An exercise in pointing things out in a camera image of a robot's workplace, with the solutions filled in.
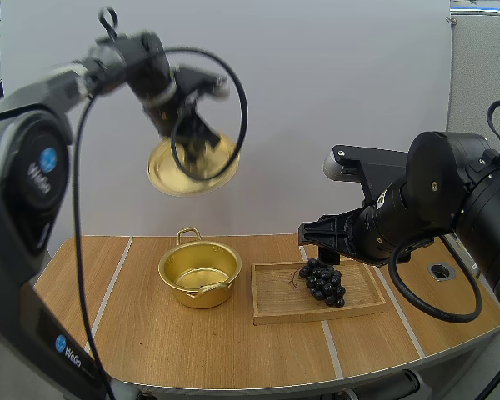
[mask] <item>metal hole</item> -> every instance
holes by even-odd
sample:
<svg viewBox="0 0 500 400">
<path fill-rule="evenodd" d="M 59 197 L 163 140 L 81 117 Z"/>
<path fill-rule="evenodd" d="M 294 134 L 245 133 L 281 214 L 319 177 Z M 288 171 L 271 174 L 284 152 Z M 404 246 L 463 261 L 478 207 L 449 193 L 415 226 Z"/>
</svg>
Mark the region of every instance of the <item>metal hole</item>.
<svg viewBox="0 0 500 400">
<path fill-rule="evenodd" d="M 436 263 L 427 268 L 430 274 L 439 282 L 449 281 L 456 277 L 456 271 L 448 264 Z"/>
</svg>

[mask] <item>wooden tray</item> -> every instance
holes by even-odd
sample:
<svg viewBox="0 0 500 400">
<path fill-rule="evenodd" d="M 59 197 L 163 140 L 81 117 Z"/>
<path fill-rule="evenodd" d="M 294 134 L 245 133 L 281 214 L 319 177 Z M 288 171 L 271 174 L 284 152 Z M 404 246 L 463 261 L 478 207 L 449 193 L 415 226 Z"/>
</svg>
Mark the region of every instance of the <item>wooden tray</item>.
<svg viewBox="0 0 500 400">
<path fill-rule="evenodd" d="M 262 262 L 252 265 L 253 324 L 303 323 L 355 317 L 385 311 L 387 303 L 370 267 L 341 260 L 344 307 L 329 307 L 313 298 L 298 269 L 306 262 Z"/>
</svg>

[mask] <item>bunch of grapes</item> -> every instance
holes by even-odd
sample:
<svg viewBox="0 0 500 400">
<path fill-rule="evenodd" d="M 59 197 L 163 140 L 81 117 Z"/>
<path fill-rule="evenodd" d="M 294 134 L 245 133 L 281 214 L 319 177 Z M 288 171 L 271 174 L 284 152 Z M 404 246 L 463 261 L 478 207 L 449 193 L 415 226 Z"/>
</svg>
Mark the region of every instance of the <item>bunch of grapes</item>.
<svg viewBox="0 0 500 400">
<path fill-rule="evenodd" d="M 341 271 L 336 271 L 333 265 L 321 264 L 317 258 L 310 258 L 299 275 L 306 280 L 306 286 L 315 299 L 324 300 L 330 307 L 344 306 L 343 297 L 347 290 L 341 286 Z"/>
</svg>

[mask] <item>blue logo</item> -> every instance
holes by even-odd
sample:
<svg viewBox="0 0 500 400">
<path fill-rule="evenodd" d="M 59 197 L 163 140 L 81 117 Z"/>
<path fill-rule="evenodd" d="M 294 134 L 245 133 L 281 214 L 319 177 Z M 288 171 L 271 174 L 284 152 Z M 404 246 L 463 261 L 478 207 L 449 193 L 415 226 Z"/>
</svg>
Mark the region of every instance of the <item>blue logo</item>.
<svg viewBox="0 0 500 400">
<path fill-rule="evenodd" d="M 39 158 L 39 166 L 44 173 L 52 171 L 58 163 L 58 155 L 53 147 L 48 147 L 42 150 L 41 157 Z"/>
<path fill-rule="evenodd" d="M 63 335 L 56 337 L 56 350 L 58 353 L 63 353 L 63 350 L 67 346 L 67 340 Z"/>
</svg>

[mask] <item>gold pot lid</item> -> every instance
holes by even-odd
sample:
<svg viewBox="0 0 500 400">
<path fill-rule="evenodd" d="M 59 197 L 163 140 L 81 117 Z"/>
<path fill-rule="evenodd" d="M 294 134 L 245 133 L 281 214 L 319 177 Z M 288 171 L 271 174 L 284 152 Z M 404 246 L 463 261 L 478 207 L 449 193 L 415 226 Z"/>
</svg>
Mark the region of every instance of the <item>gold pot lid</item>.
<svg viewBox="0 0 500 400">
<path fill-rule="evenodd" d="M 191 169 L 193 173 L 205 178 L 211 177 L 221 170 L 233 154 L 235 144 L 232 139 L 222 133 L 218 133 L 218 135 L 221 137 L 220 143 L 214 149 L 209 144 L 206 144 L 203 157 Z M 183 166 L 189 168 L 185 164 L 183 147 L 177 144 L 176 149 Z M 150 182 L 157 190 L 172 196 L 182 197 L 197 196 L 198 194 L 208 193 L 220 188 L 232 178 L 237 171 L 238 165 L 239 156 L 237 156 L 231 167 L 220 177 L 208 181 L 196 181 L 180 171 L 174 162 L 170 140 L 165 139 L 152 150 L 148 159 L 147 171 Z"/>
</svg>

